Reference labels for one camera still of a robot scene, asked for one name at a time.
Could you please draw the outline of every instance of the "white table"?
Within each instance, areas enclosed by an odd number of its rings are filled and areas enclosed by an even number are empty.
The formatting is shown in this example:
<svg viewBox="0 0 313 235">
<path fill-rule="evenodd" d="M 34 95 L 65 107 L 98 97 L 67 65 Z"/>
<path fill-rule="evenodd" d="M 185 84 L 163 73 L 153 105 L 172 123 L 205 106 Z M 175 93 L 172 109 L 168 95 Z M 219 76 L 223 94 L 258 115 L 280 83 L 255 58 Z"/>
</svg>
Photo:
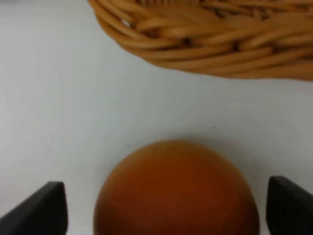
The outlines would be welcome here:
<svg viewBox="0 0 313 235">
<path fill-rule="evenodd" d="M 270 175 L 313 191 L 313 83 L 160 69 L 106 36 L 84 0 L 0 1 L 0 216 L 47 181 L 64 181 L 68 235 L 90 235 L 109 171 L 166 139 L 230 159 L 267 235 Z"/>
</svg>

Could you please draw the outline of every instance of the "wicker basket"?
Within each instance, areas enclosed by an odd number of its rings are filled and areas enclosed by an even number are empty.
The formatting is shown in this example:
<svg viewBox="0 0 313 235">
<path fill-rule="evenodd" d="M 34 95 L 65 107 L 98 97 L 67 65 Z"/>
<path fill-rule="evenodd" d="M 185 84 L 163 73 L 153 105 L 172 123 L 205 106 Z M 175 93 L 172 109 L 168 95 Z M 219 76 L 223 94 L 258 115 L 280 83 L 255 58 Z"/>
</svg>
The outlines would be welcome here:
<svg viewBox="0 0 313 235">
<path fill-rule="evenodd" d="M 168 69 L 313 80 L 313 0 L 89 0 L 125 50 Z"/>
</svg>

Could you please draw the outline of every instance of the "orange ball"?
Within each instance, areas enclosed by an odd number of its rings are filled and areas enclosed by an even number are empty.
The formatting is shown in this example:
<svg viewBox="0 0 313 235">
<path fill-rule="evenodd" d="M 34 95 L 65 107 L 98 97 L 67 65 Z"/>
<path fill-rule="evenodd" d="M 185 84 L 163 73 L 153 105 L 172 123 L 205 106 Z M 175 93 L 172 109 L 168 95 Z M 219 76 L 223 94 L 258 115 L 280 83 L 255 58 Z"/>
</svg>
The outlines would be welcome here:
<svg viewBox="0 0 313 235">
<path fill-rule="evenodd" d="M 244 177 L 215 152 L 182 141 L 148 145 L 104 183 L 95 235 L 257 235 Z"/>
</svg>

